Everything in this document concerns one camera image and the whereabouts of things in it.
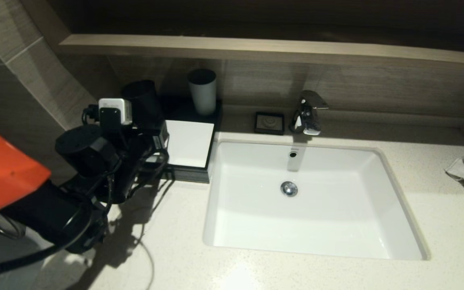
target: chrome faucet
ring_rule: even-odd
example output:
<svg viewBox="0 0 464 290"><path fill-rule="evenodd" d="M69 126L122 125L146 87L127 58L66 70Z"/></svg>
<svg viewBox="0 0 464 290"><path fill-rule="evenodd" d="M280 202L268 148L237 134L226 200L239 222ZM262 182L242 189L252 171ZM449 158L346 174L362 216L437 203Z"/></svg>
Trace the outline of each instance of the chrome faucet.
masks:
<svg viewBox="0 0 464 290"><path fill-rule="evenodd" d="M289 129L296 134L319 135L322 127L318 119L317 110L328 109L326 101L315 91L302 91L298 109L293 115L293 120L289 124Z"/></svg>

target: white adapter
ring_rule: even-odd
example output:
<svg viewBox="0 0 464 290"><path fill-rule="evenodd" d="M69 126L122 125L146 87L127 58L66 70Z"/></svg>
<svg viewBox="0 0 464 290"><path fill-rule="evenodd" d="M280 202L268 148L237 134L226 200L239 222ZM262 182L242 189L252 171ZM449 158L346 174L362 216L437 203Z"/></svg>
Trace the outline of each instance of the white adapter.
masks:
<svg viewBox="0 0 464 290"><path fill-rule="evenodd" d="M125 99L100 99L98 101L99 109L115 108L121 112L121 124L129 125L132 123L132 104Z"/></svg>

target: cup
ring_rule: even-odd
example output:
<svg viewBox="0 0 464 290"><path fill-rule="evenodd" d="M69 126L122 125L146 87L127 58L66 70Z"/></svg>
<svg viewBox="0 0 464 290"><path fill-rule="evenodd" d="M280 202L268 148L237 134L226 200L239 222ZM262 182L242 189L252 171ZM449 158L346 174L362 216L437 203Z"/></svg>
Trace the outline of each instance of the cup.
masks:
<svg viewBox="0 0 464 290"><path fill-rule="evenodd" d="M208 116L216 109L216 73L199 68L187 75L189 90L197 113Z"/></svg>

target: faucet handle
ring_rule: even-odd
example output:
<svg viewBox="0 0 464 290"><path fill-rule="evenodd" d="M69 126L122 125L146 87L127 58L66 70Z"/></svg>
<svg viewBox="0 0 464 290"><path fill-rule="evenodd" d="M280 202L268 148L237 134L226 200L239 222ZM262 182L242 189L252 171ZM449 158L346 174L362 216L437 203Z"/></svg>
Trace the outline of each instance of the faucet handle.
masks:
<svg viewBox="0 0 464 290"><path fill-rule="evenodd" d="M313 109L328 109L328 104L315 91L302 91L300 93L300 101L302 104L307 103Z"/></svg>

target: wall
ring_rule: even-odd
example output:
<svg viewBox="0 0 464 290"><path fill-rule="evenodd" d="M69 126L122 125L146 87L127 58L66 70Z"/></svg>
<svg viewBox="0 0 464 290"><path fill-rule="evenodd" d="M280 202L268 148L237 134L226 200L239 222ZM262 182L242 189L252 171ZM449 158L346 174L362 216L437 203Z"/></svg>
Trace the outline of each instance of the wall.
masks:
<svg viewBox="0 0 464 290"><path fill-rule="evenodd" d="M19 0L0 0L0 134L52 169L54 181L74 173L55 139L118 90L106 57L57 57Z"/></svg>
<svg viewBox="0 0 464 290"><path fill-rule="evenodd" d="M210 68L225 104L295 106L316 90L338 110L464 117L464 74L405 66L339 66L265 61L109 56L121 84L152 79L161 95L188 95L186 74Z"/></svg>

